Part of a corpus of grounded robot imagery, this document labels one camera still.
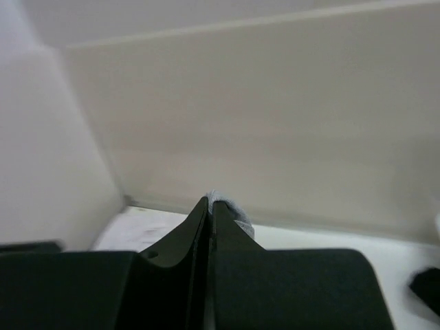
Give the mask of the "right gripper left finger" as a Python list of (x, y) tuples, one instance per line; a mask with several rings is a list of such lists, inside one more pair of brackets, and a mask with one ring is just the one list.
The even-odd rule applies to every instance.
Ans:
[(147, 273), (149, 329), (202, 329), (210, 220), (202, 197), (185, 220), (140, 253)]

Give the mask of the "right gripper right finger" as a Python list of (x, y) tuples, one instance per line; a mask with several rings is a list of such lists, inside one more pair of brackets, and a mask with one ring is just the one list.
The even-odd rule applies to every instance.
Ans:
[(213, 311), (217, 329), (274, 329), (270, 254), (234, 221), (222, 201), (213, 205)]

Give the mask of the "grey tank top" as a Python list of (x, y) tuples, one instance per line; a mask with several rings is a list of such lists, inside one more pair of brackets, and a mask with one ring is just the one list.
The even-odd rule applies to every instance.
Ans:
[(238, 205), (233, 199), (226, 197), (224, 194), (217, 190), (211, 190), (207, 192), (205, 196), (208, 198), (208, 214), (211, 220), (214, 219), (214, 203), (224, 202), (228, 207), (233, 221), (252, 239), (255, 239), (255, 231), (252, 225), (251, 219), (247, 213)]

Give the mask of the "folded white tank top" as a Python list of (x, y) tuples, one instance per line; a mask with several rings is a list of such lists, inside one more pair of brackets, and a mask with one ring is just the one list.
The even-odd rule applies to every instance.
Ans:
[(186, 214), (129, 207), (109, 222), (91, 250), (141, 252), (166, 236), (186, 217)]

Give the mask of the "black tank top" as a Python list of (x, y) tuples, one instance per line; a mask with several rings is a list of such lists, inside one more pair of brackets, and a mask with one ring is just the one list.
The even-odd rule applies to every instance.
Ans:
[(439, 315), (439, 268), (431, 267), (415, 274), (409, 283), (411, 292)]

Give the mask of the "white plastic basket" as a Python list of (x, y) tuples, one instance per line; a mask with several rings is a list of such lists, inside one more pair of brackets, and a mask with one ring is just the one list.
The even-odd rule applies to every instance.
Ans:
[(437, 231), (437, 235), (438, 237), (440, 237), (440, 214), (437, 213), (435, 218), (434, 218), (434, 225)]

